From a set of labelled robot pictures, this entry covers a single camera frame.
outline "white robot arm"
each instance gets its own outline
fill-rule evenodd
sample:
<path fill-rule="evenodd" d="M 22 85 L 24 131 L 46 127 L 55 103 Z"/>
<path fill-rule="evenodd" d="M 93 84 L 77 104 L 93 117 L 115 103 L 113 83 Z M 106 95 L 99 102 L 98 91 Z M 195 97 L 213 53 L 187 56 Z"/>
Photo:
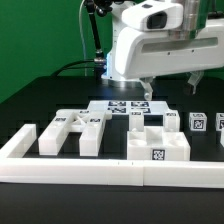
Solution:
<path fill-rule="evenodd" d="M 105 5 L 102 0 L 95 2 Z M 210 2 L 113 4 L 113 46 L 107 55 L 103 82 L 123 87 L 140 81 L 149 93 L 145 98 L 150 100 L 150 81 L 155 76 L 190 72 L 188 84 L 194 94 L 204 70 L 224 66 L 224 19 L 207 19 Z"/>
<path fill-rule="evenodd" d="M 208 20 L 195 38 L 181 37 L 173 31 L 195 19 L 184 20 L 183 5 L 170 2 L 148 0 L 123 11 L 127 27 L 118 36 L 115 55 L 121 76 L 133 79 L 224 66 L 224 20 Z"/>

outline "black tabletop surface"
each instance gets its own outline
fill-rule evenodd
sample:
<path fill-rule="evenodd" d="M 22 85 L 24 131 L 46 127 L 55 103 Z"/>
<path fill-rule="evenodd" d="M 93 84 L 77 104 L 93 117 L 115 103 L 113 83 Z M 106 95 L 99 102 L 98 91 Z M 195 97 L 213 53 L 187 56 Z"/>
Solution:
<path fill-rule="evenodd" d="M 191 145 L 191 160 L 224 161 L 216 113 L 224 112 L 224 81 L 205 78 L 194 96 L 183 94 L 186 80 L 158 79 L 153 100 L 177 109 Z M 141 88 L 115 88 L 91 77 L 41 77 L 0 104 L 0 147 L 25 123 L 40 135 L 59 109 L 85 109 L 90 100 L 144 100 Z M 204 112 L 206 132 L 191 132 L 189 112 Z M 145 118 L 159 125 L 161 118 Z M 100 157 L 125 159 L 127 117 L 108 122 Z M 25 157 L 38 157 L 37 144 Z M 65 143 L 58 157 L 78 157 Z M 0 183 L 0 223 L 223 223 L 224 190 L 171 187 L 48 185 Z"/>

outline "green background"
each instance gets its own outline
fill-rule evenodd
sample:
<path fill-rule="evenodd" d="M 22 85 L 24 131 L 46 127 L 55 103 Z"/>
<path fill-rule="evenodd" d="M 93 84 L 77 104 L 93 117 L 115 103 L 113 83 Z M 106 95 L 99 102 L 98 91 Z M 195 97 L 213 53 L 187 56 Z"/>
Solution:
<path fill-rule="evenodd" d="M 0 0 L 0 102 L 35 78 L 83 59 L 78 24 L 80 3 L 81 0 Z M 217 6 L 224 10 L 224 1 L 217 0 Z M 112 42 L 111 16 L 98 17 L 97 22 L 102 48 L 108 52 Z M 87 58 L 93 58 L 94 43 L 85 10 L 83 23 Z M 206 74 L 224 78 L 224 69 Z"/>

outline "white cube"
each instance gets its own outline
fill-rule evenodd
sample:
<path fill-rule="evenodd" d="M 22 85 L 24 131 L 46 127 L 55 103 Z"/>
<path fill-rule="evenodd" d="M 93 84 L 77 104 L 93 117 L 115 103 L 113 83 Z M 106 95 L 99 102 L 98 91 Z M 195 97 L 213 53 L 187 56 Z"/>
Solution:
<path fill-rule="evenodd" d="M 206 131 L 207 116 L 205 113 L 190 113 L 189 126 L 191 131 Z"/>
<path fill-rule="evenodd" d="M 216 114 L 216 131 L 221 131 L 224 128 L 224 113 Z"/>
<path fill-rule="evenodd" d="M 180 131 L 180 116 L 177 110 L 168 110 L 164 113 L 163 127 L 166 132 Z"/>

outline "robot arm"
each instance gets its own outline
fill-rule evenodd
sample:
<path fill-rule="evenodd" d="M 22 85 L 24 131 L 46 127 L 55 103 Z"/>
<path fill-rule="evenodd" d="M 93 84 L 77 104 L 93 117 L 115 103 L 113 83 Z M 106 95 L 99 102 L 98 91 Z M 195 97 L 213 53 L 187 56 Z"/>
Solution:
<path fill-rule="evenodd" d="M 181 4 L 166 2 L 148 0 L 124 10 L 127 27 L 117 40 L 115 68 L 126 79 L 224 66 L 224 20 L 209 20 L 196 30 L 193 14 L 191 20 L 186 16 L 189 8 L 186 12 Z"/>

